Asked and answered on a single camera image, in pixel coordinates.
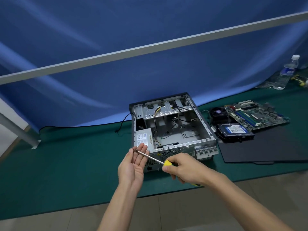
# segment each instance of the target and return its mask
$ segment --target blue backdrop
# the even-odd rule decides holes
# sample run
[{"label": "blue backdrop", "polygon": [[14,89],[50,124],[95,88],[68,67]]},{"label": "blue backdrop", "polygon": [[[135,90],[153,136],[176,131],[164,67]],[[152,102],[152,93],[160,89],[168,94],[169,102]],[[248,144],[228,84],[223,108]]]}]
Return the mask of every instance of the blue backdrop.
[{"label": "blue backdrop", "polygon": [[[0,0],[0,75],[308,10],[308,0]],[[121,121],[129,103],[187,91],[197,105],[263,82],[308,22],[0,86],[36,130]]]}]

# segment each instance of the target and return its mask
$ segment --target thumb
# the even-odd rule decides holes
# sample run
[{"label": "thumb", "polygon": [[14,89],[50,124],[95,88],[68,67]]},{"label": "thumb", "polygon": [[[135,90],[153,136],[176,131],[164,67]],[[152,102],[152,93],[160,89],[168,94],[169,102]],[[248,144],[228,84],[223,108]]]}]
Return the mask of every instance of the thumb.
[{"label": "thumb", "polygon": [[132,162],[133,155],[134,155],[134,150],[131,148],[129,149],[128,153],[124,157],[123,161],[128,162],[128,163]]},{"label": "thumb", "polygon": [[166,173],[177,175],[178,167],[173,165],[163,166],[162,170]]}]

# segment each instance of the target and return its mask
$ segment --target left hand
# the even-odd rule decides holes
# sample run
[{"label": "left hand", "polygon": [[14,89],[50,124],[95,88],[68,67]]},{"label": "left hand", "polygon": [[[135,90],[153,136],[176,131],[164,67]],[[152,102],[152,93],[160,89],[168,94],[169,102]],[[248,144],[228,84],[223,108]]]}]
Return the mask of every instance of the left hand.
[{"label": "left hand", "polygon": [[149,155],[148,146],[141,143],[138,147],[129,149],[128,153],[118,167],[119,185],[131,186],[136,193],[139,192],[143,183],[143,169],[148,158],[138,154],[134,150]]}]

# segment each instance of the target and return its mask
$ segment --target tile floor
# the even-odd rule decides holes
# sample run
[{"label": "tile floor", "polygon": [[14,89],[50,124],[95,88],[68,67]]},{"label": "tile floor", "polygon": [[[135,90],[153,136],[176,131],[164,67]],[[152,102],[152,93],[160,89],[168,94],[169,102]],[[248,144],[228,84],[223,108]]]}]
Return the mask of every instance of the tile floor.
[{"label": "tile floor", "polygon": [[[308,171],[236,183],[296,231],[308,230]],[[0,221],[1,231],[92,231],[107,205]],[[137,199],[130,231],[243,230],[206,188]]]}]

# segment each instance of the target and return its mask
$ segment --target water bottle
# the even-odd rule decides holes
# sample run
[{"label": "water bottle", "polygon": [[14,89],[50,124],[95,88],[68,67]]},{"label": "water bottle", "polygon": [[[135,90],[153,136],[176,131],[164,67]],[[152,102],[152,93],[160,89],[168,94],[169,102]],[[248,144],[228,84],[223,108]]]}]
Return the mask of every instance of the water bottle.
[{"label": "water bottle", "polygon": [[293,55],[291,60],[284,64],[284,68],[281,70],[280,75],[276,79],[273,88],[275,88],[276,90],[282,90],[286,87],[288,81],[298,67],[299,57],[299,55]]}]

